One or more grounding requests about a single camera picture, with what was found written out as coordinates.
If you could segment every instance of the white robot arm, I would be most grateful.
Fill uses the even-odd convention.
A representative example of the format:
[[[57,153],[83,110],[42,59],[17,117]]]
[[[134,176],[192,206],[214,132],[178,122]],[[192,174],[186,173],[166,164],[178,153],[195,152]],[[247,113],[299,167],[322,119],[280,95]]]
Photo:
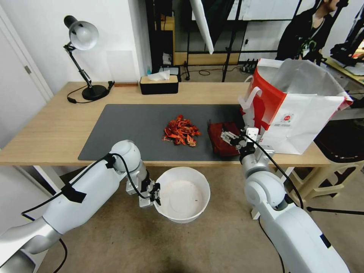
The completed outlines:
[[[257,129],[247,129],[244,134],[256,140]],[[295,206],[279,178],[269,172],[269,158],[261,150],[255,150],[244,135],[238,137],[223,132],[221,137],[239,149],[246,175],[246,198],[260,212],[265,231],[290,272],[349,272],[315,222]],[[269,147],[266,150],[274,153]],[[42,217],[13,227],[0,236],[0,273],[33,272],[31,262],[27,271],[19,269],[19,260],[27,259],[21,255],[22,251],[42,252],[67,231],[87,222],[118,189],[120,181],[128,174],[126,166],[131,170],[126,191],[138,193],[140,207],[158,203],[159,184],[149,179],[138,148],[131,141],[118,142],[108,157],[91,164],[57,194]]]
[[[33,272],[34,264],[30,261],[19,262],[20,259],[26,260],[26,256],[19,251],[30,254],[43,252],[63,234],[86,223],[128,175],[126,166],[130,170],[126,191],[129,194],[139,192],[140,207],[159,202],[159,184],[150,180],[140,151],[133,142],[124,140],[116,143],[108,155],[70,181],[63,192],[53,197],[42,217],[26,225],[10,228],[0,236],[0,273]]]
[[[240,151],[245,176],[245,196],[265,223],[265,232],[291,273],[345,273],[345,262],[306,211],[286,194],[281,180],[269,171],[269,158],[256,150],[257,128],[242,137],[222,132],[221,137]],[[273,155],[271,147],[263,147]]]

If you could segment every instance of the black cable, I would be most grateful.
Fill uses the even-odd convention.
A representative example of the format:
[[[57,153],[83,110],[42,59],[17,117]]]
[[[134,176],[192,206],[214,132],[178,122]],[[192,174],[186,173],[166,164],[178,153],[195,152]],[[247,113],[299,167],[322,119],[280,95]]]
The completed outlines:
[[[126,162],[125,162],[125,160],[123,159],[123,157],[122,157],[121,155],[117,154],[117,153],[112,153],[112,154],[110,154],[110,155],[116,155],[116,156],[120,157],[121,161],[124,163],[125,170],[126,170],[126,174],[128,175],[128,178],[129,178],[129,180],[130,180],[130,183],[131,183],[131,185],[132,185],[133,189],[135,190],[135,192],[138,194],[138,196],[139,196],[139,197],[141,197],[141,198],[143,198],[143,199],[150,198],[151,196],[147,196],[147,197],[143,196],[143,195],[142,195],[142,194],[138,191],[137,187],[134,185],[134,182],[133,182],[133,180],[132,180],[132,178],[131,178],[131,176],[130,176],[130,173],[129,173],[128,166],[126,165]]]
[[[92,168],[95,164],[99,163],[101,160],[103,160],[104,158],[101,158],[99,159],[98,161],[95,161],[93,164],[90,165],[89,168],[87,168],[83,173],[80,174],[79,177],[77,177],[74,182],[71,183],[71,185],[75,184],[90,168]],[[32,207],[31,209],[28,209],[28,210],[25,210],[23,211],[21,214],[23,217],[25,217],[26,219],[29,219],[31,221],[34,221],[35,219],[29,215],[27,215],[26,213],[30,212],[30,211],[33,211],[33,210],[36,210],[42,206],[44,206],[45,204],[49,203],[50,201],[54,200],[55,198],[57,198],[58,196],[62,195],[63,192],[59,192],[57,193],[56,195],[52,196],[51,198],[49,198],[48,200],[44,201],[43,203],[35,206],[35,207]],[[59,242],[61,243],[61,245],[63,246],[63,249],[64,249],[64,258],[63,258],[63,261],[61,262],[61,264],[58,266],[58,268],[53,272],[53,273],[56,273],[58,272],[62,266],[64,265],[64,263],[66,262],[66,259],[67,259],[67,255],[68,255],[68,250],[67,250],[67,246],[66,244],[63,242],[63,240],[60,238],[59,239]]]
[[[64,243],[64,241],[60,238],[59,242],[61,243],[61,245],[63,246],[63,249],[64,249],[64,258],[63,258],[63,261],[61,262],[61,264],[57,267],[57,269],[55,271],[53,271],[53,273],[57,273],[62,268],[62,266],[64,265],[64,263],[67,260],[67,255],[68,255],[67,246]]]
[[[75,184],[82,176],[84,176],[84,174],[86,173],[86,172],[88,172],[88,170],[89,169],[91,169],[93,166],[95,166],[97,163],[99,163],[101,160],[103,160],[104,159],[104,157],[102,157],[102,158],[100,158],[99,160],[97,160],[97,161],[95,161],[94,163],[92,163],[83,173],[81,173],[80,174],[80,176],[78,176],[72,183],[71,183],[71,186],[73,185],[73,184]],[[52,201],[52,200],[54,200],[55,198],[57,198],[58,196],[60,196],[60,195],[62,195],[63,194],[63,192],[59,192],[59,193],[57,193],[56,195],[54,195],[54,196],[52,196],[51,198],[49,198],[48,200],[46,200],[46,201],[44,201],[43,203],[41,203],[41,204],[39,204],[39,205],[37,205],[37,206],[35,206],[35,207],[32,207],[31,209],[28,209],[28,210],[25,210],[25,211],[23,211],[21,214],[22,214],[22,216],[24,216],[25,218],[28,218],[28,219],[30,219],[30,220],[32,220],[32,221],[34,221],[34,219],[33,218],[31,218],[30,216],[28,216],[28,215],[26,215],[26,213],[28,213],[28,212],[31,212],[31,211],[33,211],[33,210],[36,210],[36,209],[38,209],[38,208],[40,208],[40,207],[42,207],[42,206],[44,206],[45,204],[47,204],[47,203],[49,203],[50,201]]]
[[[78,90],[80,90],[80,89],[82,89],[82,88],[84,88],[84,87],[86,87],[86,86],[87,86],[87,85],[84,85],[84,86],[82,86],[82,87],[80,87],[80,88],[77,88],[76,90],[71,91],[70,93],[68,93],[68,94],[67,94],[67,99],[68,99],[69,95],[71,95],[72,93],[75,93],[76,91],[78,91]]]
[[[262,231],[264,232],[264,234],[265,234],[265,235],[266,235],[266,237],[268,238],[268,240],[269,240],[269,241],[272,243],[272,245],[274,246],[274,244],[273,244],[272,240],[269,238],[268,234],[265,232],[264,228],[262,227],[262,224],[260,223],[260,216],[259,216],[259,218],[258,218],[258,223],[259,223],[260,228],[262,229]],[[283,272],[283,273],[286,273],[286,270],[284,269],[284,264],[283,264],[282,257],[281,257],[281,255],[279,254],[279,252],[278,252],[278,250],[276,249],[276,247],[275,247],[275,246],[274,246],[274,248],[275,248],[275,250],[277,251],[278,256],[279,256],[279,259],[280,259],[280,261],[281,261],[281,265],[282,265],[282,272]]]
[[[135,185],[134,185],[134,183],[133,183],[133,180],[132,180],[132,178],[130,177],[130,173],[129,173],[129,169],[128,169],[128,166],[126,165],[126,162],[125,162],[125,160],[123,159],[123,157],[121,156],[121,155],[119,155],[119,154],[116,154],[116,153],[113,153],[113,154],[111,154],[111,155],[116,155],[116,156],[118,156],[118,157],[120,157],[120,159],[122,160],[122,162],[124,163],[124,166],[125,166],[125,169],[126,169],[126,173],[127,173],[127,175],[128,175],[128,178],[129,178],[129,180],[130,180],[130,183],[131,183],[131,185],[133,186],[133,188],[134,188],[134,190],[137,192],[137,194],[141,197],[141,198],[143,198],[143,199],[147,199],[147,198],[150,198],[151,196],[147,196],[147,197],[144,197],[143,195],[141,195],[141,193],[137,190],[137,188],[135,187]],[[85,171],[84,172],[82,172],[72,183],[70,183],[70,185],[72,186],[73,184],[75,184],[81,177],[83,177],[84,176],[84,174],[86,173],[86,172],[88,172],[93,166],[95,166],[97,163],[99,163],[101,160],[103,160],[105,157],[102,157],[102,158],[100,158],[99,160],[97,160],[97,161],[95,161],[94,163],[92,163],[88,168],[86,168],[85,169]],[[50,201],[52,201],[52,200],[54,200],[55,198],[57,198],[58,196],[60,196],[60,195],[62,195],[63,194],[63,192],[61,191],[61,192],[59,192],[59,193],[57,193],[56,195],[54,195],[54,196],[52,196],[51,198],[49,198],[48,200],[46,200],[46,201],[44,201],[43,203],[41,203],[41,204],[39,204],[39,205],[37,205],[37,206],[35,206],[35,207],[32,207],[31,209],[28,209],[28,210],[25,210],[25,211],[23,211],[21,214],[22,214],[22,216],[23,217],[25,217],[25,218],[27,218],[27,219],[29,219],[29,220],[31,220],[31,221],[34,221],[35,219],[33,218],[33,217],[31,217],[31,216],[29,216],[29,215],[27,215],[26,213],[28,213],[28,212],[30,212],[30,211],[33,211],[33,210],[36,210],[36,209],[38,209],[38,208],[40,208],[40,207],[42,207],[42,206],[44,206],[45,204],[47,204],[47,203],[49,203]],[[68,250],[67,250],[67,246],[66,246],[66,244],[63,242],[63,240],[60,238],[59,239],[59,242],[61,243],[61,245],[63,246],[63,249],[64,249],[64,258],[63,258],[63,261],[61,262],[61,264],[57,267],[57,269],[53,272],[53,273],[57,273],[61,268],[62,268],[62,266],[64,265],[64,263],[66,262],[66,259],[67,259],[67,255],[68,255]]]
[[[109,86],[108,86],[108,88],[107,88],[107,94],[106,94],[106,95],[108,95],[108,94],[109,94],[109,92],[110,92],[111,88],[112,88],[112,87],[114,86],[114,84],[115,84],[115,81],[109,81],[108,83],[109,83]],[[86,102],[79,102],[79,101],[77,101],[77,100],[75,100],[75,99],[73,99],[73,98],[69,97],[69,95],[71,95],[72,93],[75,93],[76,91],[78,91],[78,90],[80,90],[80,89],[82,89],[82,88],[84,88],[84,87],[86,87],[86,86],[87,86],[87,85],[84,85],[84,86],[82,86],[82,87],[80,87],[80,88],[78,88],[78,89],[76,89],[76,90],[71,91],[70,93],[68,93],[68,94],[67,94],[67,100],[68,100],[70,103],[73,103],[73,104],[77,104],[77,103],[85,104],[85,103],[90,103],[90,102],[94,102],[94,101],[97,101],[97,100],[99,100],[99,99],[102,99],[102,98],[99,98],[99,99],[96,99],[96,100],[90,100],[90,101],[86,101]]]
[[[333,209],[320,209],[313,207],[306,207],[306,209],[311,211],[320,211],[320,212],[332,212],[332,213],[343,213],[343,214],[354,214],[354,215],[364,215],[364,212],[357,210],[333,210]]]
[[[22,216],[31,221],[35,220],[33,217],[30,217],[29,215],[26,215],[26,214],[22,214]],[[61,264],[57,267],[57,269],[55,271],[53,271],[53,273],[57,273],[62,268],[62,266],[66,262],[67,256],[68,256],[68,250],[67,250],[66,244],[64,243],[64,241],[61,238],[59,239],[59,242],[61,243],[61,245],[63,246],[63,249],[64,249],[64,258],[63,258]]]
[[[299,201],[300,201],[300,207],[301,209],[303,209],[303,201],[301,198],[300,193],[298,192],[295,184],[293,184],[291,178],[289,178],[289,176],[282,170],[282,168],[273,160],[273,158],[263,149],[262,146],[260,146],[255,140],[253,140],[252,138],[250,138],[249,136],[245,135],[247,139],[251,140],[256,146],[259,147],[259,149],[262,150],[262,152],[270,159],[270,161],[272,161],[272,163],[276,166],[277,169],[279,169],[279,171],[284,175],[285,178],[287,178],[287,180],[291,183],[293,190],[295,191]]]
[[[234,69],[237,69],[237,68],[239,68],[239,67],[241,67],[241,66],[236,66],[236,67],[234,67],[233,69],[231,69],[231,70],[227,70],[226,72],[231,72],[231,71],[233,71]],[[198,74],[200,74],[201,76],[209,76],[211,73],[209,72],[209,71],[214,71],[214,70],[221,70],[221,71],[223,71],[224,69],[223,68],[214,68],[214,69],[200,69],[200,70],[192,70],[192,71],[189,71],[190,73],[191,72],[198,72]]]

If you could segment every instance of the lamp shade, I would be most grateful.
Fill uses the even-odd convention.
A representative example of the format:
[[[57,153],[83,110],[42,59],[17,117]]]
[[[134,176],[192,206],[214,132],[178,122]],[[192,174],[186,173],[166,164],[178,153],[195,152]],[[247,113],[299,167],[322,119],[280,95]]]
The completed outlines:
[[[75,48],[89,50],[96,45],[99,39],[99,32],[93,24],[77,21],[71,15],[64,18],[64,24],[69,29],[69,39]]]

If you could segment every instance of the white shopping bag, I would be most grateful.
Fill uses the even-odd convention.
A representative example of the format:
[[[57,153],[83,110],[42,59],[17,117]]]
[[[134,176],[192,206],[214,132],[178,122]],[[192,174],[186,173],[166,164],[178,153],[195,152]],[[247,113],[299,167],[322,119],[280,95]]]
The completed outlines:
[[[352,100],[324,69],[309,61],[260,59],[245,98],[244,122],[276,153],[303,154],[331,116]]]

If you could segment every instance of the chair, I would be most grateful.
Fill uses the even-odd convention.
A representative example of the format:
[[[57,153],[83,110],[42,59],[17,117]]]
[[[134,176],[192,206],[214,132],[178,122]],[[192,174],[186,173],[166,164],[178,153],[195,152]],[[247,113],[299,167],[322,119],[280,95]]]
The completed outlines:
[[[361,120],[330,121],[316,137],[315,143],[330,160],[324,168],[307,170],[305,178],[295,168],[290,178],[302,199],[320,195],[332,197],[343,190],[364,167],[364,126]]]

